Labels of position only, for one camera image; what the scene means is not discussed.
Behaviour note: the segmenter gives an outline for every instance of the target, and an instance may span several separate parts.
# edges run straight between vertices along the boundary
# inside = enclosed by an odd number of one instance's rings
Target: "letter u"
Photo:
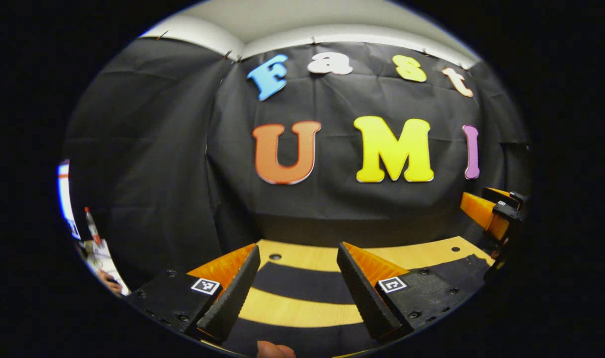
[[[256,173],[270,184],[296,184],[306,179],[316,161],[316,132],[319,122],[298,122],[291,131],[298,135],[298,161],[290,167],[278,163],[278,138],[284,125],[266,124],[254,129],[256,138]]]

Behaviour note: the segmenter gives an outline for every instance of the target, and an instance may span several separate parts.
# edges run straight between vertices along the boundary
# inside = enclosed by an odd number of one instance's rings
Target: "red object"
[[[88,229],[90,230],[90,235],[92,235],[92,238],[93,238],[93,240],[95,240],[97,245],[100,245],[101,237],[99,237],[99,231],[97,230],[97,226],[95,225],[95,220],[93,220],[88,206],[86,206],[84,208],[84,211],[86,211],[86,221],[88,222]]]

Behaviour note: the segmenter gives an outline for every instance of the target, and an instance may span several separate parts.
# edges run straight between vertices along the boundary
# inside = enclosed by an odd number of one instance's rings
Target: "finger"
[[[293,349],[287,347],[286,345],[277,345],[275,348],[280,349],[280,351],[284,354],[283,358],[296,358],[296,353]]]
[[[287,358],[275,344],[266,341],[258,341],[258,358]]]

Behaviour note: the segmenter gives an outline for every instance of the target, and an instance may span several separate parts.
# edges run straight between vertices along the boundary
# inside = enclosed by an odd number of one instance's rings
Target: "letter m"
[[[407,120],[399,140],[379,116],[361,116],[353,125],[362,132],[364,152],[362,170],[356,175],[357,181],[379,183],[384,180],[380,158],[393,181],[400,177],[407,158],[409,167],[404,172],[406,181],[431,181],[434,178],[428,154],[430,125],[425,120]]]

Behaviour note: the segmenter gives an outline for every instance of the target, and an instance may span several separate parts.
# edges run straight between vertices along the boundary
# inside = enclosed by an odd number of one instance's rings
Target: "black fabric backdrop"
[[[341,52],[348,75],[317,75],[314,54]],[[277,54],[284,89],[264,101],[248,72]],[[402,79],[394,55],[413,57],[427,74]],[[441,73],[464,75],[473,98]],[[404,122],[430,124],[434,179],[359,183],[359,116],[384,118],[395,136]],[[252,131],[282,124],[278,159],[293,165],[295,122],[316,120],[316,162],[296,185],[257,176]],[[466,138],[479,130],[479,178],[464,177]],[[137,39],[102,70],[80,100],[66,135],[75,218],[89,206],[132,287],[159,270],[189,270],[260,238],[334,247],[390,247],[463,235],[473,225],[459,203],[483,186],[530,193],[529,138],[515,106],[486,64],[469,71],[389,45],[324,43],[273,50],[234,63],[210,50],[168,39]],[[88,238],[85,229],[81,229]]]

